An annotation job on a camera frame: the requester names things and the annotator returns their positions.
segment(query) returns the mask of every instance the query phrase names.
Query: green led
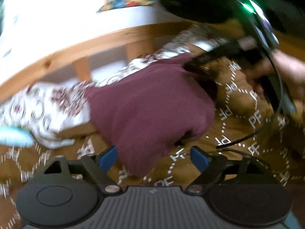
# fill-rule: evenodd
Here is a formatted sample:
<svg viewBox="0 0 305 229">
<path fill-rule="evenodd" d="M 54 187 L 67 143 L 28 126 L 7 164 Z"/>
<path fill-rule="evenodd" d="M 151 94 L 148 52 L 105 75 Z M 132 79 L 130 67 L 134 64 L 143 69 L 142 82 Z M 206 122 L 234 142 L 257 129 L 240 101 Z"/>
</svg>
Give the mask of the green led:
<svg viewBox="0 0 305 229">
<path fill-rule="evenodd" d="M 244 8 L 245 8 L 246 10 L 248 10 L 250 13 L 254 13 L 253 8 L 251 8 L 249 5 L 244 4 L 244 3 L 242 3 L 242 5 L 243 5 L 243 6 L 244 6 Z"/>
</svg>

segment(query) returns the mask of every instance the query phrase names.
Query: screw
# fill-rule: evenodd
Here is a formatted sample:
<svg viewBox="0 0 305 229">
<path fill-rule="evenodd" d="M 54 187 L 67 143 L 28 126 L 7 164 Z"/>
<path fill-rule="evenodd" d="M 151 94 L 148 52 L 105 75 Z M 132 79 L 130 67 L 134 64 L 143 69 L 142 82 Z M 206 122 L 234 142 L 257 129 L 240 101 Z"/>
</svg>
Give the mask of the screw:
<svg viewBox="0 0 305 229">
<path fill-rule="evenodd" d="M 203 191 L 203 187 L 200 185 L 191 185 L 188 187 L 188 190 L 191 193 L 200 193 Z"/>
<path fill-rule="evenodd" d="M 108 186 L 105 187 L 105 191 L 107 193 L 112 193 L 112 194 L 117 193 L 117 192 L 120 191 L 120 187 L 117 186 L 117 185 L 108 185 Z"/>
</svg>

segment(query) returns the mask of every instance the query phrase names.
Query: wooden headboard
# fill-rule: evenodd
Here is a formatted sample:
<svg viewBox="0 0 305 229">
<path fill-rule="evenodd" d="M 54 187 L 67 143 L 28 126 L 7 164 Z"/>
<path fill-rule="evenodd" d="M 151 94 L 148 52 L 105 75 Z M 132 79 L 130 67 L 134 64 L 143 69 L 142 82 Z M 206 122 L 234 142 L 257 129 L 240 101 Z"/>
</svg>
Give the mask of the wooden headboard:
<svg viewBox="0 0 305 229">
<path fill-rule="evenodd" d="M 39 59 L 8 79 L 0 86 L 0 102 L 7 100 L 27 85 L 39 81 L 44 76 L 72 64 L 80 81 L 91 80 L 88 57 L 118 46 L 126 47 L 128 61 L 153 53 L 153 39 L 177 35 L 187 29 L 191 22 L 171 22 L 150 24 L 122 29 L 98 36 Z"/>
</svg>

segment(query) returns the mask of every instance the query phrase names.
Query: maroon cloth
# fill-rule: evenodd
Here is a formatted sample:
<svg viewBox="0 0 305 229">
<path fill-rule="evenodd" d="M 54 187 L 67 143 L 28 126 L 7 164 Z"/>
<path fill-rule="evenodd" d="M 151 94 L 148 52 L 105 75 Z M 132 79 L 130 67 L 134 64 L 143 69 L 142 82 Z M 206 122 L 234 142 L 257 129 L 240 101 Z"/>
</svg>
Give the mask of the maroon cloth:
<svg viewBox="0 0 305 229">
<path fill-rule="evenodd" d="M 91 123 L 117 146 L 118 160 L 135 176 L 148 174 L 175 142 L 199 139 L 213 123 L 213 100 L 182 67 L 190 60 L 186 53 L 158 60 L 119 82 L 86 90 Z"/>
</svg>

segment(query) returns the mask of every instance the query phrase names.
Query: ribbed gray surface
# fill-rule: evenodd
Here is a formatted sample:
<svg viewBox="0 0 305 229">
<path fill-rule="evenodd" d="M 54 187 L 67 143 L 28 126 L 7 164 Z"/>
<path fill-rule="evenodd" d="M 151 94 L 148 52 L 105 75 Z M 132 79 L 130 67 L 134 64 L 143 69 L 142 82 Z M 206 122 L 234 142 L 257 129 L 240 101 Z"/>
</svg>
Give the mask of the ribbed gray surface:
<svg viewBox="0 0 305 229">
<path fill-rule="evenodd" d="M 245 229 L 219 219 L 200 197 L 179 187 L 129 187 L 108 197 L 87 221 L 69 229 Z M 25 226 L 23 229 L 36 229 Z M 282 225 L 268 229 L 284 229 Z"/>
</svg>

